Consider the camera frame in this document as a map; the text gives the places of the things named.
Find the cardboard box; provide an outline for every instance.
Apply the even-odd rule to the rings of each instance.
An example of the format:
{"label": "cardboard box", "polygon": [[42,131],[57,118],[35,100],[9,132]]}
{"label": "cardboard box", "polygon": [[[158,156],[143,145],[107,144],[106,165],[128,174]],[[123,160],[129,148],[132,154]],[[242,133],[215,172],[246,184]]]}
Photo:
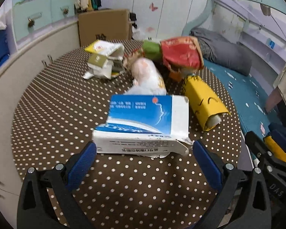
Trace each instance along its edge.
{"label": "cardboard box", "polygon": [[189,153],[188,98],[113,95],[105,124],[93,131],[98,153],[166,157]]}
{"label": "cardboard box", "polygon": [[79,14],[80,45],[85,46],[96,40],[128,40],[129,23],[128,9],[107,9]]}

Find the mattress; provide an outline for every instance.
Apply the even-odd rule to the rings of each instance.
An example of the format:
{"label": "mattress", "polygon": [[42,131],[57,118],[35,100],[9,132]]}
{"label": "mattress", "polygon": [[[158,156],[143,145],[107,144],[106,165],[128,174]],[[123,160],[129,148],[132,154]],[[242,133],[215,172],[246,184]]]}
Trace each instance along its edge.
{"label": "mattress", "polygon": [[268,125],[271,122],[281,124],[274,109],[266,114],[264,106],[268,95],[252,75],[246,77],[207,60],[204,60],[204,64],[222,82],[232,97],[244,135],[253,131],[263,138],[269,132]]}

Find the brown tablecloth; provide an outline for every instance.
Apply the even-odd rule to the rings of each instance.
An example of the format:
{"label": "brown tablecloth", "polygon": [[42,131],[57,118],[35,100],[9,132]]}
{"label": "brown tablecloth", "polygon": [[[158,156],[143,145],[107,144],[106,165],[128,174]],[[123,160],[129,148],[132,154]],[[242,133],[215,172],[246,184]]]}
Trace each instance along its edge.
{"label": "brown tablecloth", "polygon": [[[142,45],[123,41],[129,54]],[[115,80],[84,80],[89,53],[83,48],[60,57],[39,73],[15,109],[12,151],[19,175],[29,167],[51,169],[79,153],[96,125],[106,121],[110,96],[132,86],[124,74]],[[182,84],[160,68],[169,94],[180,95]],[[237,164],[241,129],[233,101],[207,68],[199,72],[231,112],[220,126],[202,132],[190,109],[189,137],[201,140],[224,162]],[[49,190],[56,214],[66,220]],[[96,228],[186,228],[202,217],[215,198],[195,157],[170,154],[163,159],[98,154],[73,196]]]}

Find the gray bedding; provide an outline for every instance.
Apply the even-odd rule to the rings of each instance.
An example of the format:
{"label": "gray bedding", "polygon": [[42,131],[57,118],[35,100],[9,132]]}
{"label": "gray bedding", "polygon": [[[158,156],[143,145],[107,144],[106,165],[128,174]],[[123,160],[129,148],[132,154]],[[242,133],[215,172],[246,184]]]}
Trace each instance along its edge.
{"label": "gray bedding", "polygon": [[252,58],[249,50],[229,42],[219,33],[205,28],[193,28],[191,35],[198,38],[205,59],[248,76]]}

